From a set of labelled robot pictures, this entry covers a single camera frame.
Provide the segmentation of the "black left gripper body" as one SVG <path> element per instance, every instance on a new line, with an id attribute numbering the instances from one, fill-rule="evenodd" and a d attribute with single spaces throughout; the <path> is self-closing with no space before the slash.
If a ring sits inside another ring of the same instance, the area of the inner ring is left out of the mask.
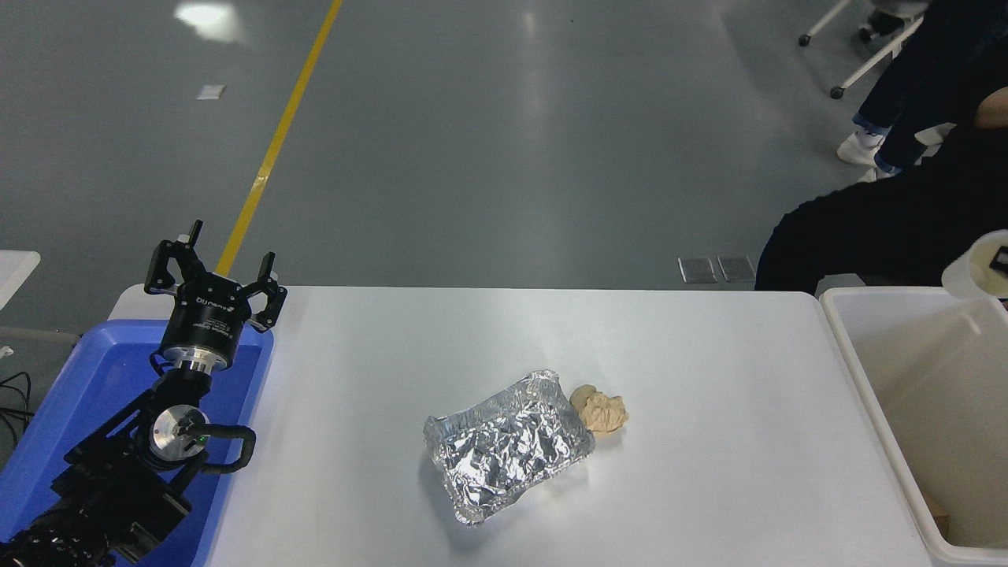
<path id="1" fill-rule="evenodd" d="M 184 281 L 174 295 L 161 357 L 177 363 L 195 354 L 205 367 L 230 367 L 250 316 L 241 284 L 213 273 Z"/>

